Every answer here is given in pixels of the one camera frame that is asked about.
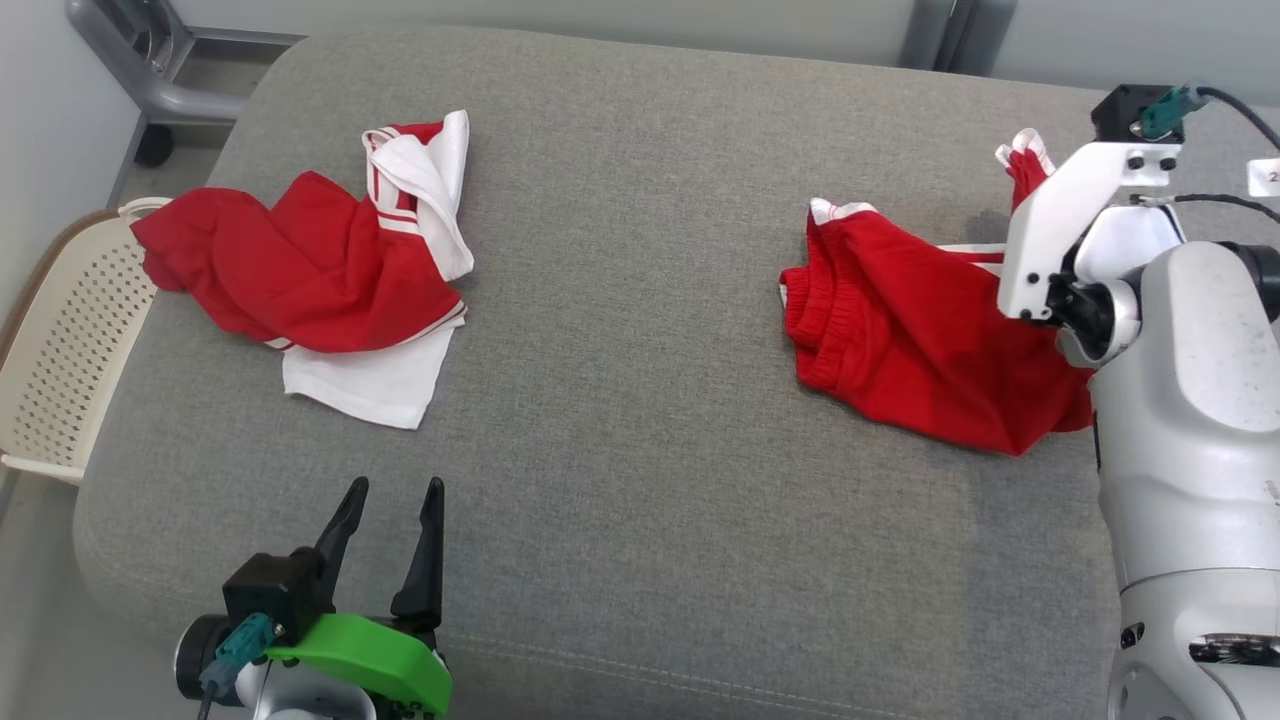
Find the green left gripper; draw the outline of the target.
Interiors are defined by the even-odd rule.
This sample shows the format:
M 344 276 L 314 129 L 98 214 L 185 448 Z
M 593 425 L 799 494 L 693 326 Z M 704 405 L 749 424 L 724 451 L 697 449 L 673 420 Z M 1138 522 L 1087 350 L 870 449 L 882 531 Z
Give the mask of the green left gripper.
M 315 550 L 320 564 L 316 597 L 333 601 L 351 537 L 358 529 L 369 479 L 355 478 Z M 404 583 L 392 600 L 394 625 L 346 612 L 320 616 L 293 646 L 274 644 L 266 659 L 294 661 L 325 680 L 352 685 L 433 716 L 448 712 L 453 680 L 444 661 L 424 641 L 403 632 L 434 632 L 442 624 L 445 484 L 434 477 L 419 514 L 420 534 Z

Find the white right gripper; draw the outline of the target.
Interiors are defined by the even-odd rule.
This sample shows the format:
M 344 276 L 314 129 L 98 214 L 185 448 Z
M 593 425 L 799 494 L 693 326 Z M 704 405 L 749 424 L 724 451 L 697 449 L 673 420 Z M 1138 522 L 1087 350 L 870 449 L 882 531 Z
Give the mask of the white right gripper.
M 1100 142 L 1080 146 L 1014 211 L 997 307 L 1009 318 L 1043 320 L 1050 277 L 1121 190 L 1170 184 L 1180 143 Z

